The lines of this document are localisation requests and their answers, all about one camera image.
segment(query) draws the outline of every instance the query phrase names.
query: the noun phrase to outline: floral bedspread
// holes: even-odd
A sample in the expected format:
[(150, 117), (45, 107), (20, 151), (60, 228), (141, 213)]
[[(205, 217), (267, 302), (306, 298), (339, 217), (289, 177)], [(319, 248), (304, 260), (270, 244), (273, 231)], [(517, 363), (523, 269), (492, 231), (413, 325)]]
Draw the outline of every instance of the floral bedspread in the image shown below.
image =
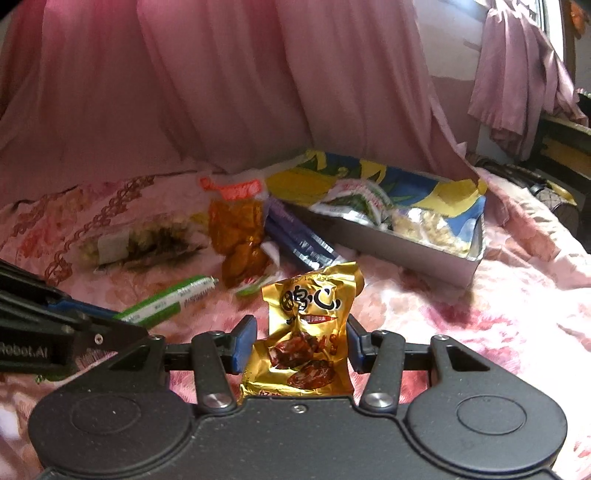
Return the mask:
[[(503, 228), (486, 223), (485, 258), (471, 288), (463, 290), (375, 258), (356, 256), (366, 287), (352, 313), (368, 330), (384, 328), (407, 341), (427, 343), (446, 333), (553, 397), (569, 421), (555, 471), (564, 480), (591, 478), (591, 260), (550, 212), (529, 193), (482, 173), (505, 201)], [(122, 310), (184, 278), (219, 275), (221, 258), (205, 250), (178, 265), (148, 271), (76, 266), (72, 250), (102, 225), (155, 213), (205, 210), (196, 174), (140, 177), (85, 184), (38, 202), (0, 210), (0, 257), (42, 275), (74, 298)], [(227, 330), (243, 315), (259, 320), (262, 299), (237, 300), (221, 288), (156, 328), (169, 342), (188, 342), (206, 330)], [(365, 379), (353, 374), (356, 393)], [(173, 375), (174, 391), (195, 401), (192, 375)], [(36, 402), (58, 386), (37, 385), (32, 375), (0, 376), (0, 478), (26, 480), (41, 470), (28, 441), (27, 420)], [(404, 376), (401, 401), (426, 388), (424, 372)]]

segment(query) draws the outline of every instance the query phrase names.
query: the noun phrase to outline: window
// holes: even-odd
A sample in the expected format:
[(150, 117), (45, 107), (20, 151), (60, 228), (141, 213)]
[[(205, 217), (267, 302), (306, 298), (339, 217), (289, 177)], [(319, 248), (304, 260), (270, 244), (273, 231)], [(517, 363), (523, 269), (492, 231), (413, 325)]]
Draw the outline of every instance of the window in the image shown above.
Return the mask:
[(544, 0), (517, 0), (517, 8), (538, 24), (538, 27), (548, 33), (545, 24)]

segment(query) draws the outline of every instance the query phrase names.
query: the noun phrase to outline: plastic snack packet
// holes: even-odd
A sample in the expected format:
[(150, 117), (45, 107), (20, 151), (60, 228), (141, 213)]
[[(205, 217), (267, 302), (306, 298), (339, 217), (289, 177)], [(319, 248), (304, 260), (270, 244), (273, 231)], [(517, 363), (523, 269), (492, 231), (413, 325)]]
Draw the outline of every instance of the plastic snack packet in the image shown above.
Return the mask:
[(333, 247), (291, 214), (280, 200), (270, 197), (268, 203), (265, 232), (296, 261), (301, 271), (346, 262)]
[(337, 180), (326, 196), (310, 210), (342, 217), (361, 225), (379, 226), (388, 220), (392, 202), (380, 186), (367, 179)]
[(77, 251), (78, 260), (91, 267), (114, 262), (147, 267), (208, 244), (198, 224), (181, 213), (170, 213), (104, 227), (87, 237)]
[[(424, 210), (417, 207), (395, 207), (390, 210), (392, 231), (416, 242), (438, 247), (448, 253), (459, 257), (467, 256), (471, 246), (471, 236), (462, 239), (464, 232), (454, 235), (445, 218), (437, 212)], [(471, 235), (474, 230), (474, 222), (469, 219), (466, 233)]]
[(350, 394), (346, 324), (363, 285), (350, 262), (264, 287), (270, 335), (252, 347), (241, 397)]
[(116, 319), (148, 329), (180, 313), (187, 305), (202, 299), (217, 283), (213, 277), (188, 278), (115, 315)]
[[(217, 183), (226, 180), (226, 184)], [(209, 206), (209, 235), (213, 249), (226, 258), (222, 280), (237, 295), (252, 291), (272, 262), (261, 248), (265, 238), (265, 201), (268, 193), (259, 179), (232, 182), (225, 177), (201, 179), (204, 190), (219, 193)]]

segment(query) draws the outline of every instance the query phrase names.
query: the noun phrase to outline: yellow packaging pattern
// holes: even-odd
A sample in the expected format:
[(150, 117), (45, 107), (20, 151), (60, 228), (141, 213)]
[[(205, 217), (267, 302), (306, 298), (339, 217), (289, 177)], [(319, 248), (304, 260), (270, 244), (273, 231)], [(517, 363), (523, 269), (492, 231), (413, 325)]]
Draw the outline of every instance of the yellow packaging pattern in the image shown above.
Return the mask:
[(269, 337), (258, 340), (244, 370), (248, 395), (348, 395), (347, 317), (363, 290), (354, 262), (263, 288)]

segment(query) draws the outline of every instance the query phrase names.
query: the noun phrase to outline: colorful snack bag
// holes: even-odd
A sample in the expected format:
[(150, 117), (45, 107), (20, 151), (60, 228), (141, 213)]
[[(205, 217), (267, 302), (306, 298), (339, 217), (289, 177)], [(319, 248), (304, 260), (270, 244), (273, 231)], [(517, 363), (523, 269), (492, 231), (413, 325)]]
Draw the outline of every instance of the colorful snack bag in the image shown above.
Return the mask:
[(264, 287), (270, 335), (252, 347), (241, 397), (352, 393), (347, 317), (363, 285), (350, 262)]

